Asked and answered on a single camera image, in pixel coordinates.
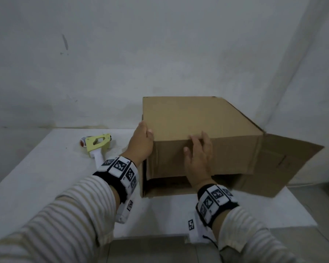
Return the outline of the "yellow and white tape dispenser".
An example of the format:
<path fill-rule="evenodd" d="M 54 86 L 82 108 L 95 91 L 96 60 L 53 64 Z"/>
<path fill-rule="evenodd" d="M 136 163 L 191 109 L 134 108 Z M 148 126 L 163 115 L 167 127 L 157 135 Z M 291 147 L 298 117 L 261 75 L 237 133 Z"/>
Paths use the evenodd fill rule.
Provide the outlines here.
<path fill-rule="evenodd" d="M 85 138 L 85 147 L 90 158 L 95 160 L 97 170 L 105 162 L 104 153 L 109 149 L 112 137 L 109 133 Z"/>

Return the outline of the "right wrist marker tracker band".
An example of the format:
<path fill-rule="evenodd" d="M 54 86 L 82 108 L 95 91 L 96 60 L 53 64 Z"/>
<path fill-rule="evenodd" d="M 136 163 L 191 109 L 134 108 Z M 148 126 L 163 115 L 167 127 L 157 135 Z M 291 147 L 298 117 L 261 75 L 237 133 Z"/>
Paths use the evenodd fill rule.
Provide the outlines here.
<path fill-rule="evenodd" d="M 191 244 L 212 242 L 217 246 L 218 243 L 211 227 L 220 213 L 238 207 L 238 201 L 230 190 L 219 184 L 203 186 L 199 190 L 198 196 L 198 203 L 194 211 L 189 212 L 186 222 L 187 242 Z"/>

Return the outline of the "brown cardboard box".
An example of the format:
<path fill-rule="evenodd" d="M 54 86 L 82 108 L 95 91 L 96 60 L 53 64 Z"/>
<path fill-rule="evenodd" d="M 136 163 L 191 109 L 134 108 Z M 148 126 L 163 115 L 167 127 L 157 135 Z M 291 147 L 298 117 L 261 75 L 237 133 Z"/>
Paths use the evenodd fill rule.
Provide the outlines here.
<path fill-rule="evenodd" d="M 142 164 L 142 198 L 193 194 L 184 173 L 189 135 L 211 139 L 212 178 L 229 189 L 274 198 L 324 146 L 269 134 L 230 104 L 213 96 L 142 99 L 142 119 L 154 132 L 152 154 Z"/>

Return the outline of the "wrist marker tracker band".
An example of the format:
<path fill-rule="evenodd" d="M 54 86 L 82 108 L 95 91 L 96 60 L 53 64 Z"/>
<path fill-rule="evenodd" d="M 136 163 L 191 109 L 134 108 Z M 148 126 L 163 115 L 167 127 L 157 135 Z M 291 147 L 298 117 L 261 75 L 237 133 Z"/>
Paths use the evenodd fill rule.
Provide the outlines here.
<path fill-rule="evenodd" d="M 198 203 L 194 211 L 189 212 L 186 222 L 187 242 L 191 244 L 212 242 L 217 246 L 218 243 L 211 227 L 220 213 L 238 207 L 238 201 L 230 190 L 219 184 L 203 186 L 199 190 L 198 196 Z"/>
<path fill-rule="evenodd" d="M 111 157 L 102 162 L 93 175 L 100 177 L 118 192 L 120 205 L 115 221 L 125 224 L 134 203 L 133 192 L 139 182 L 136 165 L 123 156 Z"/>

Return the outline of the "left wrist marker tracker band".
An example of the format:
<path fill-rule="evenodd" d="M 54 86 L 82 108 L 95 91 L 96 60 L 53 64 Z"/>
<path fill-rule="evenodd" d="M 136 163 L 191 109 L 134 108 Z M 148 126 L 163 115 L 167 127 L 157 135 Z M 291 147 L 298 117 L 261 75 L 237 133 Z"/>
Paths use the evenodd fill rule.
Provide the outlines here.
<path fill-rule="evenodd" d="M 100 177 L 118 192 L 120 205 L 115 221 L 125 224 L 134 203 L 133 192 L 139 182 L 136 165 L 123 156 L 111 157 L 102 162 L 93 175 Z"/>

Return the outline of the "person's left forearm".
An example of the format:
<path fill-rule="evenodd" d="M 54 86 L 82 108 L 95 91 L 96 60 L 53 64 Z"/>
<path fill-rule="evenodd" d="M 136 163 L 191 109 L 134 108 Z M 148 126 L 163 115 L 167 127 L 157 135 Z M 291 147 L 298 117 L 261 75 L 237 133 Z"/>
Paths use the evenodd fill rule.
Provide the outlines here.
<path fill-rule="evenodd" d="M 0 239 L 0 263 L 86 263 L 113 240 L 119 198 L 97 176 L 89 176 Z"/>

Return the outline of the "person's right forearm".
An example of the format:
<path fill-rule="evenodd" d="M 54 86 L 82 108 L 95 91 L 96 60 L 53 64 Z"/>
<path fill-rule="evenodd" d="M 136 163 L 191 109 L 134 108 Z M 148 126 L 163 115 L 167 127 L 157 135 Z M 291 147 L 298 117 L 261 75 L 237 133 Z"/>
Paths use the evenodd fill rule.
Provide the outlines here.
<path fill-rule="evenodd" d="M 223 263 L 306 263 L 242 207 L 230 211 L 218 238 Z"/>

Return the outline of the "person's right hand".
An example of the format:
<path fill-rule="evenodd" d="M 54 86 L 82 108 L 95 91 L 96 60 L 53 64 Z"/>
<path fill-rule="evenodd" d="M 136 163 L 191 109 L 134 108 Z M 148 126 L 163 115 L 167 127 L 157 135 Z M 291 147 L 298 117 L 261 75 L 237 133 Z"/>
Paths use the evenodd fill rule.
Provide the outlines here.
<path fill-rule="evenodd" d="M 202 131 L 201 136 L 190 136 L 193 143 L 191 150 L 192 163 L 185 167 L 186 177 L 192 188 L 198 192 L 207 184 L 214 184 L 211 178 L 211 161 L 213 158 L 213 146 L 208 134 Z"/>

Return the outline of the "person's left hand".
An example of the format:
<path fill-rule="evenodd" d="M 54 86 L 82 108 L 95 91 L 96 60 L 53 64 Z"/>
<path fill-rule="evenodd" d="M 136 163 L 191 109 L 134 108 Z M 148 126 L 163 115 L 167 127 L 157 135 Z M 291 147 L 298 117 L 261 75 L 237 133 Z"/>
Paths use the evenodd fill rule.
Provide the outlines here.
<path fill-rule="evenodd" d="M 135 129 L 127 149 L 120 155 L 131 160 L 136 167 L 139 167 L 153 151 L 153 142 L 146 137 L 147 129 L 149 128 L 146 122 L 142 120 Z"/>

